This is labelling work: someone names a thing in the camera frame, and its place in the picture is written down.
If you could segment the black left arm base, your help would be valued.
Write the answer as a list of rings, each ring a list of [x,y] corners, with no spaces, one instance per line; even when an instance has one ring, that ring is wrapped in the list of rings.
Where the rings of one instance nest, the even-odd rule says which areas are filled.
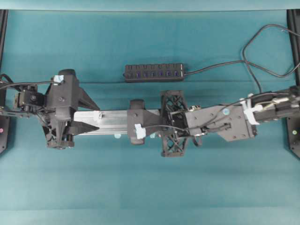
[[[8,134],[10,130],[10,117],[0,116],[0,153],[2,154],[8,145]]]

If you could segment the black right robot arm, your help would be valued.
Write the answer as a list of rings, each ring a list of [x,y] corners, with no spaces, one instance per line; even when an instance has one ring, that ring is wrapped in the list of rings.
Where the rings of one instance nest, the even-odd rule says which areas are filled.
[[[181,157],[188,139],[196,147],[201,137],[216,133],[227,142],[254,138],[256,126],[264,122],[295,116],[300,113],[300,88],[249,94],[230,104],[202,108],[188,107],[181,90],[161,92],[158,122],[135,125],[138,139],[159,132],[163,141],[163,157]]]

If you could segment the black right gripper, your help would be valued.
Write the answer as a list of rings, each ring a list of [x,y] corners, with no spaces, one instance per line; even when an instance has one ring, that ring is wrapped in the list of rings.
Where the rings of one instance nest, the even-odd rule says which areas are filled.
[[[162,124],[163,117],[164,126],[160,132],[163,157],[184,156],[189,137],[185,119],[187,109],[183,91],[166,90],[161,92],[161,110],[146,111],[146,124]]]

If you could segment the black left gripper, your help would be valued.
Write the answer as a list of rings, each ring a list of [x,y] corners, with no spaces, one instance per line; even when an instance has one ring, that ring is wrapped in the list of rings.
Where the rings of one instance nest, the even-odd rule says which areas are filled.
[[[89,97],[86,91],[79,87],[78,106],[81,108],[99,111],[100,108]],[[73,102],[59,100],[47,100],[43,125],[46,143],[48,148],[65,149],[74,147],[74,135],[80,135],[97,131],[98,127],[81,121],[73,121],[75,105]]]

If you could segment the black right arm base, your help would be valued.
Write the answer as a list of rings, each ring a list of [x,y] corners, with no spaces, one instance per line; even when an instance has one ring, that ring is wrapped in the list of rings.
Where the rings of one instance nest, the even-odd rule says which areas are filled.
[[[300,158],[300,117],[288,117],[286,124],[289,149],[297,158]]]

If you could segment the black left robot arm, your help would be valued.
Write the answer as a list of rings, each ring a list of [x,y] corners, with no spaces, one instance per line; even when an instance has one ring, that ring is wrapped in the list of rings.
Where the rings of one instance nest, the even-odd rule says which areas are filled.
[[[97,126],[75,121],[78,109],[86,108],[98,111],[99,107],[79,86],[75,70],[59,71],[50,81],[46,92],[38,92],[39,82],[2,82],[1,90],[8,88],[17,91],[14,99],[14,110],[0,108],[0,114],[8,117],[36,116],[42,125],[46,144],[49,148],[65,149],[74,147],[74,136],[99,128]]]

